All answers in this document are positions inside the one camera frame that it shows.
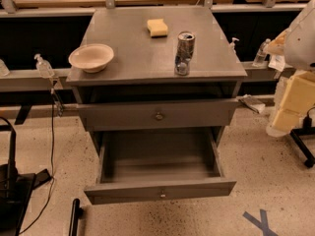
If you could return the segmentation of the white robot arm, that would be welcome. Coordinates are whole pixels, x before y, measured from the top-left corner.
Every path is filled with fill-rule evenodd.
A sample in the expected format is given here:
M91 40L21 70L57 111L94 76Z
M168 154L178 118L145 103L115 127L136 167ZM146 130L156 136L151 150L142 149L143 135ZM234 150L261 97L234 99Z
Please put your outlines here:
M281 55L296 70L277 84L275 108L266 128L269 136L277 138L289 134L315 104L315 0L269 44L267 52Z

